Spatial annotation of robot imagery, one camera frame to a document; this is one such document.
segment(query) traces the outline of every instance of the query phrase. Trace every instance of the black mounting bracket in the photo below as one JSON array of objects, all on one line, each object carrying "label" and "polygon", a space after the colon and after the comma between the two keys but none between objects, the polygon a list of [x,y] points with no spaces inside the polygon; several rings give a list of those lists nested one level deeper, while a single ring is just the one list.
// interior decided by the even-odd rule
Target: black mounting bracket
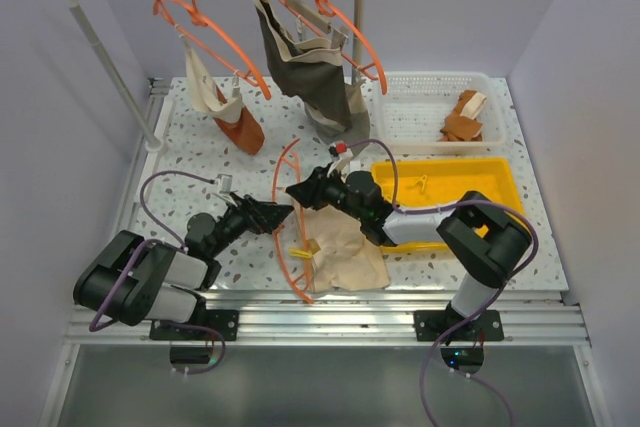
[{"label": "black mounting bracket", "polygon": [[[202,327],[209,327],[222,335],[227,342],[233,342],[238,335],[238,324],[240,312],[237,310],[207,310],[203,313],[201,322]],[[205,332],[193,332],[190,330],[182,330],[178,327],[168,324],[162,324],[158,321],[151,323],[151,331],[149,339],[164,341],[193,341],[193,340],[211,340]]]},{"label": "black mounting bracket", "polygon": [[[450,317],[444,310],[416,310],[413,313],[413,327],[416,331],[418,342],[433,342],[442,332],[451,327],[448,322]],[[474,342],[478,340],[481,333],[484,333],[484,340],[490,342],[500,342],[504,340],[502,321],[500,312],[497,310],[487,310],[480,316],[456,332],[447,339],[449,342]]]}]

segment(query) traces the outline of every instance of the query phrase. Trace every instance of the white plastic basket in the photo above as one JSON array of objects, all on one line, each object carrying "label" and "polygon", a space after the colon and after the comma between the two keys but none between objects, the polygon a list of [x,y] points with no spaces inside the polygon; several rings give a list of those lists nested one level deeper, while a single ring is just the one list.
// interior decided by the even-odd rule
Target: white plastic basket
[{"label": "white plastic basket", "polygon": [[[502,109],[491,80],[476,72],[394,72],[387,76],[387,94],[377,92],[374,119],[378,135],[394,154],[471,155],[507,140]],[[488,97],[477,117],[482,142],[438,142],[444,119],[458,96],[472,89]]]}]

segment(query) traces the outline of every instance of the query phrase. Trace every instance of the garment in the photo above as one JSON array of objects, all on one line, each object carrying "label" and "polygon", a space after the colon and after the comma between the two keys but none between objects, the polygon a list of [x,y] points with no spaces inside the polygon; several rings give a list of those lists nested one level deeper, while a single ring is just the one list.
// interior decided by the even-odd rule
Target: garment
[{"label": "garment", "polygon": [[331,143],[369,137],[369,113],[361,83],[345,84],[340,47],[317,37],[295,42],[272,11],[268,0],[254,0],[267,56],[267,66],[283,94],[298,96],[318,136]]},{"label": "garment", "polygon": [[231,141],[248,154],[255,155],[264,144],[262,127],[244,105],[238,77],[233,79],[231,100],[216,85],[206,66],[182,36],[187,61],[187,89],[191,105],[198,112],[213,117]]},{"label": "garment", "polygon": [[482,141],[480,133],[482,123],[475,118],[486,103],[487,97],[480,92],[475,90],[462,92],[453,112],[446,117],[444,127],[440,129],[440,132],[444,134],[440,142]]},{"label": "garment", "polygon": [[325,207],[304,210],[304,223],[313,253],[312,292],[339,287],[349,291],[383,289],[389,274],[380,249],[360,232],[360,223],[347,214]]}]

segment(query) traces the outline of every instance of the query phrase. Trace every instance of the yellow tray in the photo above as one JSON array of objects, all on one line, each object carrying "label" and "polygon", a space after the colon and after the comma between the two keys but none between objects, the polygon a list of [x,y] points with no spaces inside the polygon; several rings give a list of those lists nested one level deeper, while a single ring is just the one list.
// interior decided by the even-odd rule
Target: yellow tray
[{"label": "yellow tray", "polygon": [[[391,200],[393,168],[391,162],[371,166],[373,180],[382,195]],[[398,162],[398,203],[406,207],[429,207],[459,200],[467,191],[476,190],[488,199],[524,213],[509,163],[501,158],[416,160]],[[444,243],[414,242],[383,247],[384,252],[442,250]]]}]

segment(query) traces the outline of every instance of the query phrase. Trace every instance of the speckled tabletop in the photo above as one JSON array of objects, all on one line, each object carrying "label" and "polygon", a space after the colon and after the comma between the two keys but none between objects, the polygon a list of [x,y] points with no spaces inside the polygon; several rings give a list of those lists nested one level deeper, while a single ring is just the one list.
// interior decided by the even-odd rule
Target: speckled tabletop
[{"label": "speckled tabletop", "polygon": [[[175,101],[167,143],[169,149],[159,162],[159,170],[178,169],[205,177],[218,173],[233,175],[233,190],[251,194],[259,200],[270,200],[274,165],[282,149],[295,137],[302,163],[303,177],[316,165],[324,165],[330,158],[326,148],[315,136],[314,128],[305,115],[298,98],[280,94],[270,78],[267,83],[271,100],[246,83],[242,85],[245,104],[261,123],[265,144],[255,157],[236,148],[218,129],[212,119],[194,111],[189,103],[184,78],[175,78],[168,97]],[[218,85],[228,90],[230,79],[217,79]],[[526,216],[532,221],[540,237],[540,252],[534,262],[510,281],[511,290],[562,291],[567,281],[562,270],[558,250],[551,234],[549,221],[531,167],[527,148],[518,124],[516,111],[505,79],[494,79],[494,87],[502,102],[508,132],[507,143],[491,149],[487,156],[504,157],[509,161]],[[363,92],[369,109],[373,106],[372,86],[365,83]],[[372,136],[376,136],[375,125]],[[435,156],[402,156],[403,159],[424,159]],[[369,147],[359,156],[365,167],[385,159],[381,149]],[[283,167],[279,185],[293,183],[293,172]],[[158,179],[151,187],[149,207],[180,235],[186,233],[187,220],[195,213],[209,212],[221,215],[225,206],[212,195],[213,187],[179,176]],[[279,194],[281,202],[288,202]],[[151,221],[141,209],[134,213],[134,230],[147,237],[162,237],[162,229]],[[283,244],[295,243],[293,216],[285,223]],[[465,271],[447,251],[385,255],[391,285],[387,290],[457,290]],[[222,271],[216,289],[236,290],[289,290],[275,255],[271,236],[245,234],[217,260]],[[298,260],[287,259],[292,270],[301,269]]]}]

